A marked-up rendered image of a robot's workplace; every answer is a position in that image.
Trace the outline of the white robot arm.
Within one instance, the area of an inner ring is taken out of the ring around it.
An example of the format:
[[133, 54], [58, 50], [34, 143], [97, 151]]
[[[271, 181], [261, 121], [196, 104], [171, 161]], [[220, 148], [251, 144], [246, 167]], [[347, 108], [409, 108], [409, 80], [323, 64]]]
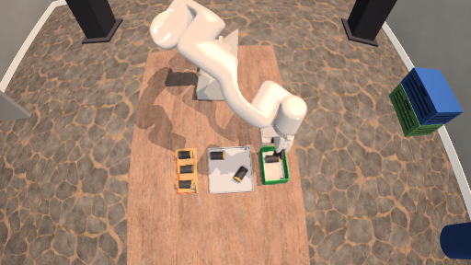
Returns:
[[238, 60], [219, 37], [224, 28], [225, 23], [206, 7], [192, 0], [174, 0], [167, 11], [154, 18], [150, 35], [158, 47], [177, 47], [180, 55], [213, 77], [229, 108], [259, 128], [261, 145], [270, 145], [271, 137], [291, 141], [306, 114], [305, 102], [275, 82], [265, 81], [248, 103], [237, 83]]

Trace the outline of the green open box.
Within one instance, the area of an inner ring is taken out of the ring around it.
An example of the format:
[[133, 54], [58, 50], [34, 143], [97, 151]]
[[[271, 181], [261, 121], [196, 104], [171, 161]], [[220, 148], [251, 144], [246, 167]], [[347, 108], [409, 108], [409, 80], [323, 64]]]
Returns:
[[274, 150], [275, 150], [274, 146], [261, 146], [260, 151], [259, 151], [261, 167], [263, 166], [262, 168], [263, 185], [287, 183], [287, 181], [290, 179], [286, 153], [285, 153], [284, 159], [281, 160], [281, 162], [265, 163], [265, 156], [272, 155]]

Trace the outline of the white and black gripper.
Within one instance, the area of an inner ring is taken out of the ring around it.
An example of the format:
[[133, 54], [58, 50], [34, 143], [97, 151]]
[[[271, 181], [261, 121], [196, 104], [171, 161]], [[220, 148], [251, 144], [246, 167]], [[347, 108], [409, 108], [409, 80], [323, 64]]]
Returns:
[[[272, 155], [273, 156], [279, 156], [280, 160], [283, 160], [284, 159], [284, 153], [288, 153], [290, 151], [292, 145], [293, 145], [293, 136], [292, 136], [290, 142], [287, 142], [286, 138], [283, 138], [283, 137], [280, 137], [280, 136], [279, 137], [274, 137], [274, 142], [273, 142], [273, 137], [272, 137], [271, 143], [275, 144], [275, 150], [274, 150]], [[275, 155], [275, 154], [277, 154], [277, 155]]]

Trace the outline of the black battery with yellow end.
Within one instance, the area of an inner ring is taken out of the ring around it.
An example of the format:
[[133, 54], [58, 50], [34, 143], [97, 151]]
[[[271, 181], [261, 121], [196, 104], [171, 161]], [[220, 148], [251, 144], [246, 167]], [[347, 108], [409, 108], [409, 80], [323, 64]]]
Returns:
[[225, 159], [224, 151], [223, 152], [210, 152], [210, 159], [211, 160]]
[[193, 173], [193, 165], [178, 166], [179, 174]]
[[193, 185], [193, 180], [179, 180], [178, 181], [179, 189], [190, 189], [190, 185]]
[[178, 151], [178, 159], [193, 158], [192, 150], [189, 151]]
[[241, 168], [239, 168], [239, 170], [235, 174], [234, 180], [240, 183], [247, 172], [248, 172], [248, 169], [246, 167], [241, 166]]
[[279, 156], [272, 156], [272, 155], [265, 156], [265, 160], [266, 160], [266, 163], [278, 163], [278, 162], [281, 162]]

